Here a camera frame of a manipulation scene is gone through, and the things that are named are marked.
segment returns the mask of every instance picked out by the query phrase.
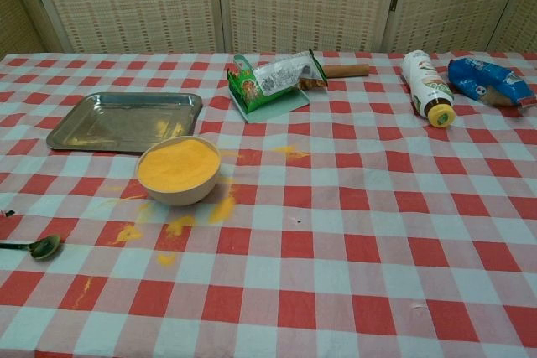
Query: blue plastic bag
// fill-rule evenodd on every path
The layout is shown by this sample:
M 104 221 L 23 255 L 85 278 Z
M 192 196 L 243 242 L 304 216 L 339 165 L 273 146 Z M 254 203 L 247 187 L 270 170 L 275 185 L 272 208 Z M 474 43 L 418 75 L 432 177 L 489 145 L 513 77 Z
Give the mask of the blue plastic bag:
M 465 96 L 490 106 L 529 106 L 535 93 L 511 70 L 493 63 L 463 58 L 452 60 L 447 75 Z

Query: silver baking tray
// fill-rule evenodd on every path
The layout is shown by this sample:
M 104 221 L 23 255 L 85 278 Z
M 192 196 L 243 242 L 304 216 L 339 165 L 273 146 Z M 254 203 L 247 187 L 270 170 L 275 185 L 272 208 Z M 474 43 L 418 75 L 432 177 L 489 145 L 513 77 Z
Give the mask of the silver baking tray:
M 76 104 L 50 132 L 47 145 L 143 153 L 167 138 L 191 135 L 201 105 L 195 94 L 98 92 Z

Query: yellow bottle cap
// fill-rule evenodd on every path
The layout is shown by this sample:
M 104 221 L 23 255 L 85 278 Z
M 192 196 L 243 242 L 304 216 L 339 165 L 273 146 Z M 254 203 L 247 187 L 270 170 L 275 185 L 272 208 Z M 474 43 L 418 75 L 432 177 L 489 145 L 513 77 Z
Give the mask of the yellow bottle cap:
M 438 104 L 429 109 L 427 118 L 434 127 L 448 127 L 455 119 L 453 108 L 447 104 Z

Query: spoon handle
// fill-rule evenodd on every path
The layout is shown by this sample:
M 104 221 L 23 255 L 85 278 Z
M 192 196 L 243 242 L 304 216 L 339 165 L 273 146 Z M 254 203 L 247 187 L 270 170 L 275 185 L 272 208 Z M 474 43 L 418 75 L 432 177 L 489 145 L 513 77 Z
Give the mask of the spoon handle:
M 28 243 L 0 243 L 0 249 L 22 249 L 27 251 L 29 249 Z

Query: green package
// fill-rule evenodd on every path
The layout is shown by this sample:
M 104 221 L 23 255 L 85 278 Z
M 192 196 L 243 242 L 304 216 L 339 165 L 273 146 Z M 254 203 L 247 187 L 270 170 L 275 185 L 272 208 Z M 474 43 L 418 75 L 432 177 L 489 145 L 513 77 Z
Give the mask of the green package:
M 246 112 L 297 89 L 327 86 L 325 72 L 313 56 L 313 52 L 300 52 L 273 63 L 252 68 L 244 60 L 236 75 L 227 72 L 229 89 L 243 104 Z

